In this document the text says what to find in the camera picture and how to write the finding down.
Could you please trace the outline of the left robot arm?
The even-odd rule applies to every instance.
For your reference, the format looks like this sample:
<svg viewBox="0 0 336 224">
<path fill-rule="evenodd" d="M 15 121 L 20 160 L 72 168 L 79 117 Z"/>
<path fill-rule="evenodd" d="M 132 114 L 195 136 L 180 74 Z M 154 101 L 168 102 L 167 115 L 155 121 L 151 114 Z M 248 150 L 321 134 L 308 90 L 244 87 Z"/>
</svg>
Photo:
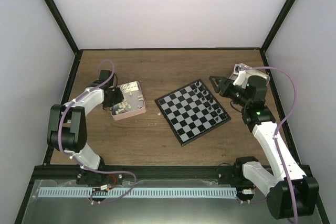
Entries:
<svg viewBox="0 0 336 224">
<path fill-rule="evenodd" d="M 86 116 L 97 106 L 111 111 L 123 101 L 121 89 L 114 84 L 114 72 L 101 70 L 99 78 L 83 93 L 64 104 L 50 109 L 47 144 L 74 159 L 82 169 L 89 170 L 89 178 L 102 184 L 107 178 L 104 161 L 87 143 Z"/>
</svg>

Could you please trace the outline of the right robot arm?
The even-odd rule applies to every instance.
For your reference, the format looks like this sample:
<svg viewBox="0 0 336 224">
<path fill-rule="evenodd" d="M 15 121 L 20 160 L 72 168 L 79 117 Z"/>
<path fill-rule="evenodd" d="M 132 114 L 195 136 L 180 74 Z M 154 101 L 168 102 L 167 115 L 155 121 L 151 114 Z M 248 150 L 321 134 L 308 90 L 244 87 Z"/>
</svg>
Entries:
<svg viewBox="0 0 336 224">
<path fill-rule="evenodd" d="M 267 80 L 259 75 L 242 82 L 218 76 L 210 76 L 209 80 L 217 94 L 242 107 L 243 122 L 260 144 L 272 170 L 249 159 L 233 170 L 235 181 L 251 181 L 266 196 L 268 210 L 275 219 L 311 216 L 319 184 L 298 165 L 281 138 L 276 120 L 265 105 Z"/>
</svg>

